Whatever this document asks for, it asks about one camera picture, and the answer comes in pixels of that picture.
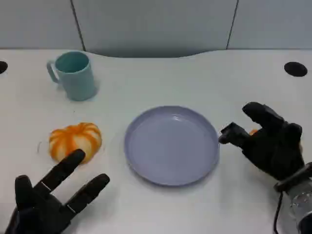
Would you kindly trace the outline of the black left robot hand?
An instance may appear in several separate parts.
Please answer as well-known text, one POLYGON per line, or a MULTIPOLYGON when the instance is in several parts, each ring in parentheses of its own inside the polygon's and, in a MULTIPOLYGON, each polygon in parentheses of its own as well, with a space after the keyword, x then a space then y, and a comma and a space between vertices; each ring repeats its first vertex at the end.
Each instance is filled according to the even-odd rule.
POLYGON ((76 149, 54 166, 35 186, 27 175, 15 179, 16 207, 5 230, 7 234, 60 234, 110 182, 100 174, 80 188, 65 204, 52 191, 84 160, 86 154, 76 149))

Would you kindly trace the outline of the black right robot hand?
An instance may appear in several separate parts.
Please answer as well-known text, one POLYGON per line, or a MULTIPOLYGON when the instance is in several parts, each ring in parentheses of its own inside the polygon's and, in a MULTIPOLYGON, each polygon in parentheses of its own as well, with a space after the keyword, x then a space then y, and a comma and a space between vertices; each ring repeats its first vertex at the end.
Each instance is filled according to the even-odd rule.
POLYGON ((289 123, 272 108, 249 102, 242 111, 261 128, 253 134, 232 122, 221 130, 220 144, 232 144, 258 169, 278 181, 292 176, 305 163, 300 141, 302 127, 289 123))

